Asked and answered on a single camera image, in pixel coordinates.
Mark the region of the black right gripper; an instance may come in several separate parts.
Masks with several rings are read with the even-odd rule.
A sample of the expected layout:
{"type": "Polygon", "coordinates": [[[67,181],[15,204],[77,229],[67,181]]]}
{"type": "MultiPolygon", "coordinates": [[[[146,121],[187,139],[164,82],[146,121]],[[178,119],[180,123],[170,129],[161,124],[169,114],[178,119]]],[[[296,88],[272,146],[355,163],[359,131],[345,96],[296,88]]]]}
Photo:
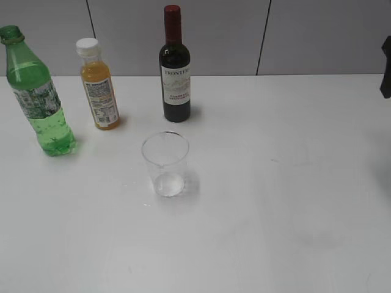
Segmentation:
{"type": "Polygon", "coordinates": [[[384,98],[391,97],[391,36],[389,35],[382,45],[382,51],[386,57],[386,68],[380,85],[380,92],[384,98]]]}

